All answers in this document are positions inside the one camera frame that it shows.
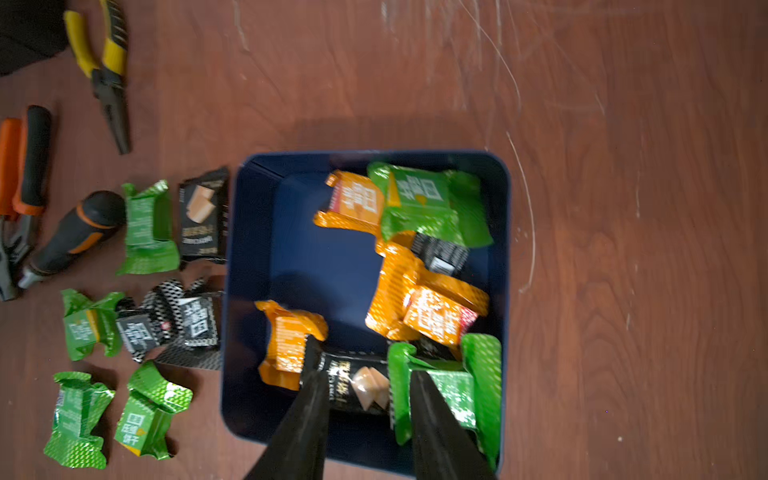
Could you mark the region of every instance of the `wood grain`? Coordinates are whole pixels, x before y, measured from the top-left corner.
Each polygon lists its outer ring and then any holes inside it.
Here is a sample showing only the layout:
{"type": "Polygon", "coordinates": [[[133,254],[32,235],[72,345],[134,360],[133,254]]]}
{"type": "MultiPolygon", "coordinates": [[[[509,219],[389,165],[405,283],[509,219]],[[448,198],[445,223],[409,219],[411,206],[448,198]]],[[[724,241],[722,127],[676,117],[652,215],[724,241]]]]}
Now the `wood grain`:
{"type": "MultiPolygon", "coordinates": [[[[98,3],[71,3],[102,38],[98,3]]],[[[256,152],[488,148],[514,184],[501,478],[768,478],[764,3],[123,3],[128,156],[69,50],[0,78],[3,117],[57,119],[42,241],[93,190],[256,152]]],[[[122,256],[105,244],[0,306],[0,469],[241,478],[263,447],[224,427],[218,373],[163,370],[195,399],[169,431],[177,457],[156,462],[111,440],[127,353],[67,361],[59,290],[141,297],[167,277],[115,277],[122,256]],[[71,368],[118,388],[106,472],[42,454],[51,376],[71,368]]]]}

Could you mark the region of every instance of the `dark blue tray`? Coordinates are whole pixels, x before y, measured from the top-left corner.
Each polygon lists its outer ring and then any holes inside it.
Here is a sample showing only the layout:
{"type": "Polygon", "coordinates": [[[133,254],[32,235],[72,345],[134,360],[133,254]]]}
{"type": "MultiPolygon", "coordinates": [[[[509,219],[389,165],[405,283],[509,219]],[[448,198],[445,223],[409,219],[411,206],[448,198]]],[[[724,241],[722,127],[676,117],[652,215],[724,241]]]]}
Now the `dark blue tray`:
{"type": "MultiPolygon", "coordinates": [[[[276,300],[323,315],[329,345],[386,352],[385,339],[365,325],[382,263],[373,249],[373,236],[320,228],[312,222],[315,212],[330,200],[328,173],[338,169],[365,174],[366,165],[374,160],[426,170],[463,170],[482,180],[494,244],[471,251],[461,279],[491,297],[489,315],[479,319],[472,331],[491,333],[502,341],[505,378],[511,187],[498,158],[480,151],[253,155],[237,174],[230,209],[221,415],[234,435],[267,443],[296,395],[261,381],[258,366],[266,355],[270,324],[254,300],[276,300]]],[[[502,392],[506,397],[506,385],[502,392]]],[[[331,412],[326,455],[413,475],[412,446],[397,445],[385,417],[331,412]]]]}

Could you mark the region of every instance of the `green snack packet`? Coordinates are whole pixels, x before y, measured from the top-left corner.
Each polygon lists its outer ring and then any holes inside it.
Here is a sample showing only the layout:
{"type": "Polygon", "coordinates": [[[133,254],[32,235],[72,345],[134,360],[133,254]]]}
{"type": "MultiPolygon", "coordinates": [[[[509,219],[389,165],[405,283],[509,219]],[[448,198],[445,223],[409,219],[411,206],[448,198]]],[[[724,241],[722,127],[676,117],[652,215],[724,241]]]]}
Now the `green snack packet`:
{"type": "Polygon", "coordinates": [[[174,415],[189,408],[192,391],[164,379],[154,362],[146,362],[134,372],[128,391],[114,439],[136,456],[170,458],[165,432],[174,415]]]}
{"type": "Polygon", "coordinates": [[[462,337],[464,367],[475,382],[478,445],[491,470],[502,441],[502,344],[492,335],[467,333],[462,337]]]}
{"type": "Polygon", "coordinates": [[[97,343],[104,344],[106,356],[117,355],[123,341],[115,325],[118,314],[114,308],[125,294],[113,292],[97,302],[73,289],[62,290],[61,296],[69,359],[77,361],[91,355],[97,343]]]}
{"type": "Polygon", "coordinates": [[[160,180],[139,194],[133,184],[124,184],[123,191],[128,227],[118,275],[177,269],[180,257],[173,240],[168,182],[160,180]]]}
{"type": "Polygon", "coordinates": [[[398,445],[411,439],[411,372],[424,370],[432,377],[442,398],[451,408],[459,425],[475,430],[475,381],[464,371],[460,362],[451,360],[423,360],[414,355],[416,347],[410,343],[394,343],[387,352],[389,388],[392,393],[391,415],[398,445]]]}
{"type": "Polygon", "coordinates": [[[91,430],[114,398],[114,390],[103,383],[91,384],[91,376],[82,372],[57,373],[53,380],[60,389],[53,433],[43,452],[65,467],[106,468],[101,453],[104,439],[91,435],[91,430]]]}
{"type": "Polygon", "coordinates": [[[368,165],[368,177],[384,194],[384,240],[414,230],[468,248],[493,243],[485,222],[480,179],[475,175],[372,162],[368,165]]]}

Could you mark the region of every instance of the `yellow pliers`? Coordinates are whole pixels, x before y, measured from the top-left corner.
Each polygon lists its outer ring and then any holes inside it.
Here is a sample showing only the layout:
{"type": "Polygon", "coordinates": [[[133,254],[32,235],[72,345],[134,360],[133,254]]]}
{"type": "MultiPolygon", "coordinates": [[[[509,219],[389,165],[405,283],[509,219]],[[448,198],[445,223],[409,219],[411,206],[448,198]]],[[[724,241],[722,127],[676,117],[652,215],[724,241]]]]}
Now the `yellow pliers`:
{"type": "Polygon", "coordinates": [[[88,34],[82,15],[72,10],[64,12],[69,45],[85,76],[91,79],[94,96],[101,101],[101,108],[107,118],[120,154],[131,151],[128,137],[128,115],[125,107],[123,75],[127,57],[128,35],[120,5],[115,0],[99,0],[104,12],[107,40],[101,56],[101,66],[96,63],[88,47],[88,34]]]}

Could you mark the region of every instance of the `black and orange handle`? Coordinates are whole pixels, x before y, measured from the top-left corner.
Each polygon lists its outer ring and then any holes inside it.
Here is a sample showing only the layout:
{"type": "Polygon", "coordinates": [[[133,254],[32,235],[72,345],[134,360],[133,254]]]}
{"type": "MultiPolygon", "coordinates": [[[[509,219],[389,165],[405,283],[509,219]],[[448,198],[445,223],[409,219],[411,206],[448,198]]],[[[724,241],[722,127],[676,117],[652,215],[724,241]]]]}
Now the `black and orange handle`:
{"type": "Polygon", "coordinates": [[[32,257],[29,269],[38,276],[61,272],[123,225],[123,197],[107,190],[96,191],[61,219],[51,241],[32,257]]]}
{"type": "Polygon", "coordinates": [[[9,217],[16,215],[13,196],[18,183],[18,144],[21,138],[22,121],[6,118],[0,126],[0,215],[9,217]]]}
{"type": "Polygon", "coordinates": [[[43,188],[48,176],[48,154],[51,144],[51,112],[32,105],[22,126],[18,148],[18,185],[13,208],[22,215],[37,217],[45,210],[43,188]]]}

